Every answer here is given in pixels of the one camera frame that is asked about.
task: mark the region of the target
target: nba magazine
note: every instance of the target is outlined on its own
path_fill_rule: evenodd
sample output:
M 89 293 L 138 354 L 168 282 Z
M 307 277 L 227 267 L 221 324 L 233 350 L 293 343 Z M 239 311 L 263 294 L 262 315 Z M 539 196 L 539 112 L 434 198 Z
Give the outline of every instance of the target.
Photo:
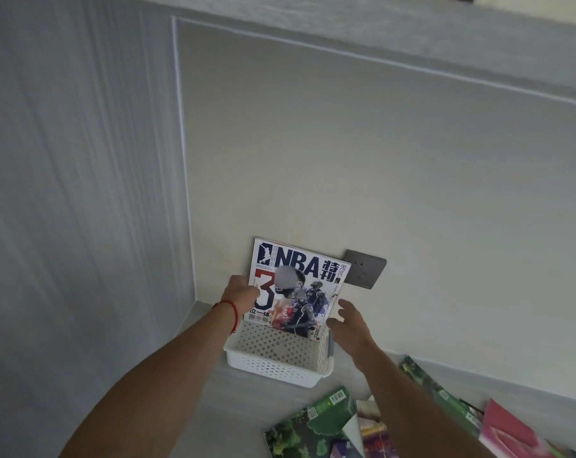
M 349 270 L 347 262 L 255 238 L 249 284 L 260 296 L 246 320 L 318 339 Z

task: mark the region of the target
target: green book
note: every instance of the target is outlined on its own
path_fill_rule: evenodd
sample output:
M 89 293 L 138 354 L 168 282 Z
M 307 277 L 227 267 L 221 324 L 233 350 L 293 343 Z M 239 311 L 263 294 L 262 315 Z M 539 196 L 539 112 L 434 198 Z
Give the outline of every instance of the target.
M 343 426 L 356 413 L 345 387 L 300 410 L 265 432 L 273 458 L 328 458 L 332 444 L 345 440 Z
M 418 383 L 423 390 L 434 399 L 434 401 L 444 410 L 444 412 L 462 426 L 468 433 L 478 438 L 481 432 L 482 423 L 475 416 L 475 413 L 464 405 L 458 398 L 452 396 L 443 389 L 428 373 L 407 356 L 400 363 L 399 368 L 414 382 Z

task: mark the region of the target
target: right hand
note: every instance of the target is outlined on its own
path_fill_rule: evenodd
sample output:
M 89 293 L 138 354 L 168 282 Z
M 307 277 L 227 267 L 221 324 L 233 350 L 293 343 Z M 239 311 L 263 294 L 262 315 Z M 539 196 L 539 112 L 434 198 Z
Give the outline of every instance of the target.
M 360 354 L 378 350 L 378 347 L 370 335 L 367 324 L 364 323 L 364 318 L 354 304 L 343 299 L 339 299 L 338 304 L 341 307 L 338 314 L 343 317 L 343 321 L 329 318 L 326 320 L 326 325 L 332 331 L 335 342 L 351 355 L 357 366 L 357 358 Z

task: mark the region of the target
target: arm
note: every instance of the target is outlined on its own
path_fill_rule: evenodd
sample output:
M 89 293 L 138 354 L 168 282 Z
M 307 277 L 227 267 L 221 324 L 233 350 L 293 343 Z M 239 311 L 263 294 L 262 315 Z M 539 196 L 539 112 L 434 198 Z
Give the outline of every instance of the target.
M 245 277 L 233 276 L 222 300 L 231 300 L 243 314 L 259 294 Z M 80 424 L 59 458 L 168 456 L 234 323 L 232 306 L 222 303 L 131 369 Z
M 346 300 L 338 302 L 338 314 L 344 322 L 329 318 L 328 327 L 366 377 L 400 458 L 493 458 L 483 444 L 446 416 L 375 344 L 354 305 Z

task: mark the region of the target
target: white plastic basket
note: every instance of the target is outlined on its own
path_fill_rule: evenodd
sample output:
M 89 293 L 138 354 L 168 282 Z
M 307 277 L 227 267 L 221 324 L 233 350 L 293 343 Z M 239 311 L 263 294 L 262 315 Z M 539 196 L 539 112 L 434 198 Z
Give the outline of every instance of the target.
M 224 350 L 233 368 L 303 387 L 315 386 L 334 368 L 332 335 L 327 326 L 315 341 L 243 321 Z

